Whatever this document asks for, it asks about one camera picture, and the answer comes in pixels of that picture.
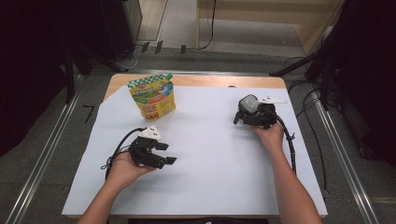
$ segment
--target cable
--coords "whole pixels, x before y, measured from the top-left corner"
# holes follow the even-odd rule
[[[293,140],[294,137],[291,137],[291,136],[290,136],[289,131],[288,131],[288,129],[286,128],[285,123],[283,122],[282,118],[281,118],[278,114],[272,112],[271,110],[269,110],[269,109],[267,109],[267,108],[264,108],[264,109],[265,109],[268,113],[270,113],[272,116],[275,116],[276,119],[277,119],[277,121],[278,121],[278,122],[280,123],[280,125],[282,126],[283,132],[284,132],[285,135],[286,135],[286,140],[288,140],[288,143],[289,143],[290,158],[291,158],[291,169],[293,170],[293,172],[294,172],[295,174],[297,174],[296,159],[295,159],[296,152],[295,152],[295,150],[294,150],[294,146],[293,146],[293,143],[292,143],[292,140]]]
[[[124,66],[124,65],[122,65],[122,64],[120,64],[120,63],[118,63],[118,62],[114,62],[114,63],[116,63],[117,65],[119,65],[119,66],[121,66],[122,68],[124,68],[124,69],[131,69],[131,68],[134,68],[136,65],[137,65],[137,57],[136,57],[136,51],[138,50],[138,49],[141,49],[140,47],[138,47],[138,48],[136,48],[136,49],[134,49],[134,65],[132,65],[131,67],[126,67],[126,66]]]
[[[304,58],[305,57],[291,57],[291,58],[288,58],[285,62],[283,62],[283,68],[286,68],[286,63],[288,61],[290,61],[290,60],[293,60],[293,59],[304,59]]]
[[[213,25],[212,25],[212,27],[210,27],[210,24],[209,24],[209,17],[206,18],[206,24],[207,24],[207,28],[209,29],[209,31],[212,32],[212,30],[213,30]]]
[[[130,132],[128,132],[128,133],[122,138],[122,140],[120,141],[120,143],[119,143],[119,145],[117,146],[116,150],[114,151],[113,155],[107,159],[106,165],[104,165],[104,166],[101,167],[102,170],[104,170],[104,169],[107,168],[107,170],[106,170],[106,179],[107,179],[108,174],[110,173],[110,169],[111,169],[111,166],[113,165],[114,159],[116,159],[116,157],[117,157],[118,155],[120,155],[120,153],[122,153],[122,152],[120,152],[120,148],[121,148],[122,144],[125,142],[125,140],[126,140],[131,134],[133,134],[133,133],[135,133],[135,132],[142,132],[142,131],[144,131],[144,130],[145,130],[145,129],[142,129],[142,128],[133,129],[133,130],[131,130]]]
[[[212,39],[213,39],[213,27],[214,27],[214,23],[215,23],[215,13],[216,13],[216,0],[215,0],[215,2],[213,4],[212,29],[211,29],[211,35],[210,35],[209,42],[206,44],[206,46],[204,46],[203,48],[199,48],[198,50],[206,49],[207,46],[209,46],[210,43],[212,42]]]
[[[212,31],[212,28],[210,27],[210,23],[209,23],[209,4],[206,4],[206,24],[207,24],[207,28],[209,28],[210,31]]]
[[[312,131],[312,133],[313,133],[313,135],[314,135],[314,137],[315,137],[315,141],[317,142],[317,145],[318,145],[318,152],[319,152],[320,162],[321,162],[322,172],[323,172],[323,190],[327,190],[327,175],[326,175],[326,167],[325,167],[325,165],[324,165],[323,152],[322,152],[322,149],[321,149],[319,140],[318,140],[317,133],[315,132],[314,127],[312,126],[311,120],[309,119],[309,117],[308,117],[308,115],[307,115],[307,113],[306,113],[306,108],[305,108],[305,107],[306,107],[305,101],[306,101],[306,99],[308,98],[308,96],[309,96],[312,92],[317,91],[318,89],[319,89],[319,88],[313,89],[312,91],[310,91],[310,92],[305,96],[305,98],[303,99],[303,111],[304,111],[304,114],[305,114],[305,118],[306,118],[306,120],[308,121],[308,125],[309,125],[309,127],[310,127],[310,129],[311,129],[311,131]]]
[[[320,100],[320,97],[317,97],[317,98],[312,99],[311,101],[309,101],[309,102],[308,102],[308,105],[311,104],[312,102],[313,102],[313,104],[310,105],[309,107],[306,107],[305,110],[311,108],[311,107],[312,107],[317,101],[319,101],[319,100]],[[298,117],[299,117],[301,114],[303,114],[303,113],[304,113],[304,108],[296,115],[296,118],[298,118]]]
[[[332,107],[337,107],[338,99],[339,99],[339,95],[337,93],[339,93],[339,90],[330,90],[329,93],[333,93],[334,97],[331,98],[330,94],[327,96],[327,105],[332,106]]]
[[[296,87],[296,86],[298,86],[298,85],[301,85],[301,84],[303,84],[303,83],[315,83],[315,84],[320,84],[320,85],[321,85],[320,82],[316,82],[316,81],[308,81],[308,80],[294,81],[294,82],[292,82],[291,85],[289,86],[289,88],[288,88],[288,93],[290,93],[291,90],[292,90],[294,87]]]

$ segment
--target yellow snack bag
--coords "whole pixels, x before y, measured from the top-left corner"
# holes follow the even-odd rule
[[[154,121],[176,108],[172,74],[144,77],[128,82],[129,92],[143,118]]]

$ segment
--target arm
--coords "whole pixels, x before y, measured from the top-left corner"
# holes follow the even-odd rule
[[[318,210],[303,184],[291,170],[283,152],[283,129],[276,123],[270,129],[251,129],[260,136],[271,158],[276,185],[276,197],[283,223],[321,223]]]
[[[78,224],[105,224],[117,195],[131,185],[139,176],[153,170],[155,169],[152,167],[135,165],[129,152],[121,153],[114,160],[105,184],[96,194]]]

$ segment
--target hand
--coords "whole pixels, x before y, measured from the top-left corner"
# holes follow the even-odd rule
[[[131,185],[139,176],[155,169],[134,164],[129,151],[122,152],[114,159],[105,184],[120,192]]]
[[[267,130],[257,126],[250,126],[250,128],[259,135],[260,139],[262,140],[262,145],[268,151],[270,156],[273,156],[274,153],[283,150],[282,142],[284,132],[282,126],[279,123],[275,123]]]

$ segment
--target gray floor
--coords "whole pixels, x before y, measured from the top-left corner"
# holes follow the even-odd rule
[[[247,73],[248,76],[265,76],[268,72],[281,69],[289,57],[301,56],[301,54],[274,55],[271,52],[247,54],[246,52],[214,51],[188,51],[181,55],[178,50],[173,49],[163,49],[160,54],[155,54],[154,49],[149,49],[145,53],[137,51],[135,55],[138,62],[130,73],[137,73],[141,70],[185,70],[238,72]],[[121,63],[127,66],[134,62],[134,55],[130,55]],[[61,212],[79,160],[87,146],[97,108],[103,101],[108,82],[114,74],[101,64],[94,63],[93,66],[92,75],[87,77],[76,108],[21,223],[76,222],[74,219],[63,217]],[[301,78],[300,74],[304,73],[304,68],[293,73],[294,75],[288,75],[285,79]],[[291,92],[290,98],[296,113],[301,110],[302,100],[309,91],[308,85],[301,85]],[[17,200],[21,186],[35,166],[57,118],[64,109],[64,99],[65,90],[54,98],[25,139],[0,158],[0,223],[5,223]],[[85,121],[90,109],[83,107],[84,105],[96,105],[88,122]],[[308,110],[308,114],[323,149],[330,193],[330,196],[326,198],[329,215],[323,218],[323,222],[364,223],[318,111],[312,107]],[[334,108],[331,108],[331,114],[361,183],[373,200],[373,207],[380,223],[394,223],[396,219],[396,169],[384,161],[367,161],[362,158],[357,141],[349,130],[345,118]],[[312,131],[304,116],[300,116],[298,121],[319,185],[323,188],[321,163]],[[125,223],[125,220],[112,219],[111,223]],[[271,223],[279,223],[279,220],[271,219]]]
[[[163,46],[195,48],[196,0],[169,0],[158,40]],[[211,34],[211,20],[200,20],[200,47]],[[262,54],[271,56],[304,56],[292,24],[215,20],[214,37],[207,47],[211,51]]]
[[[167,0],[141,0],[139,3],[143,19],[137,39],[156,41],[161,31]]]

